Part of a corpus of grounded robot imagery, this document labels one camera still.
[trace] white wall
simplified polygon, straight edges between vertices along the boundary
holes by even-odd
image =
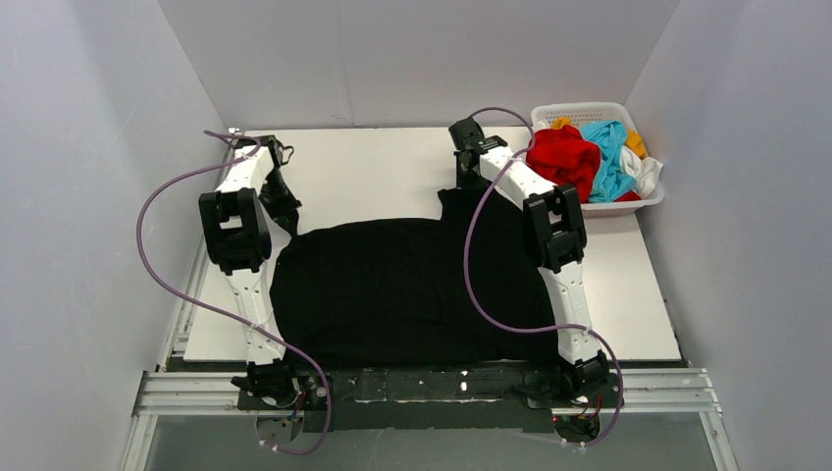
[[[156,2],[3,2],[3,469],[119,466],[175,306],[138,262],[136,213],[169,177],[219,161],[200,132],[221,126]],[[175,284],[212,179],[150,215],[151,259]]]
[[[254,129],[448,126],[488,105],[623,102],[677,3],[160,0],[220,117]]]
[[[743,469],[832,468],[830,20],[682,0],[626,102],[667,163],[650,255]]]

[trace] tabletop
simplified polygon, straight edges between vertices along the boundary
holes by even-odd
[[[486,128],[513,149],[528,142],[524,128]],[[386,218],[438,219],[437,191],[454,187],[453,144],[444,128],[250,131],[274,134],[292,145],[281,169],[303,203],[299,232]],[[584,286],[596,331],[621,360],[676,361],[679,345],[667,316],[650,256],[635,214],[585,220]],[[270,263],[288,244],[272,230]],[[236,312],[234,297],[219,269],[207,264],[199,298]],[[267,270],[271,283],[272,268]],[[185,349],[186,361],[244,360],[242,327],[196,308]]]

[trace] orange cloth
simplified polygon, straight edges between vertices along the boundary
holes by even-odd
[[[645,160],[648,156],[648,150],[645,148],[645,142],[642,140],[642,137],[635,131],[628,131],[627,135],[627,142],[624,145],[630,147],[630,150],[638,155],[640,159]]]
[[[551,128],[553,130],[559,130],[564,126],[572,126],[572,120],[569,119],[568,116],[559,116],[556,120],[551,124]]]

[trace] black t-shirt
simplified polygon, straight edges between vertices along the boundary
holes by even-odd
[[[367,221],[293,238],[278,257],[270,291],[286,341],[330,366],[555,361],[556,333],[505,332],[468,297],[462,250],[482,192],[439,196],[440,221]],[[471,246],[474,292],[504,324],[553,324],[546,286],[521,236],[522,212],[492,195]]]

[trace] white plastic basket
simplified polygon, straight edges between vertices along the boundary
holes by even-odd
[[[561,116],[567,116],[572,120],[572,125],[579,128],[587,123],[605,120],[618,120],[628,130],[636,131],[636,125],[630,118],[627,110],[618,103],[603,101],[592,101],[586,103],[565,103],[562,105],[539,106],[532,110],[532,125],[535,131],[541,127],[538,123],[543,122],[546,128]],[[621,203],[586,203],[581,205],[584,217],[595,218],[601,216],[620,216],[629,214],[644,206],[658,204],[664,199],[664,187],[658,182],[655,189],[647,198],[640,201],[624,201]]]

